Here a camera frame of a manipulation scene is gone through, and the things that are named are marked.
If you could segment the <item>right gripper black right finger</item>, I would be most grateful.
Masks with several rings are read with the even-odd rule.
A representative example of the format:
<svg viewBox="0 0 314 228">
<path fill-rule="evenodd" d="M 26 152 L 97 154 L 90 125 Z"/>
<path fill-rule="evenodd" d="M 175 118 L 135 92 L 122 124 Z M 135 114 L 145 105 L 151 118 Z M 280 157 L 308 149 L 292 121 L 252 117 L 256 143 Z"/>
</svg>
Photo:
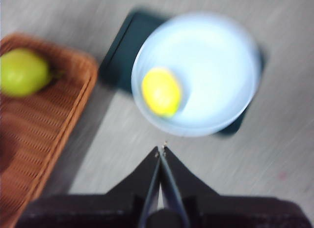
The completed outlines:
<svg viewBox="0 0 314 228">
<path fill-rule="evenodd" d="M 274 197 L 217 193 L 168 148 L 161 154 L 179 210 L 192 228 L 310 228 L 299 205 Z"/>
</svg>

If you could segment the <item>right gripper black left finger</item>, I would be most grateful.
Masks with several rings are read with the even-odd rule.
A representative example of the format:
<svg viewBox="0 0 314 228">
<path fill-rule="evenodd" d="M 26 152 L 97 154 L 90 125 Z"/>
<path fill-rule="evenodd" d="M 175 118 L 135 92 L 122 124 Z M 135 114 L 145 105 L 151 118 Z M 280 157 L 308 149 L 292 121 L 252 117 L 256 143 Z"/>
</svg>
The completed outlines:
<svg viewBox="0 0 314 228">
<path fill-rule="evenodd" d="M 135 228 L 158 170 L 154 147 L 126 178 L 105 194 L 42 197 L 22 213 L 18 228 Z"/>
</svg>

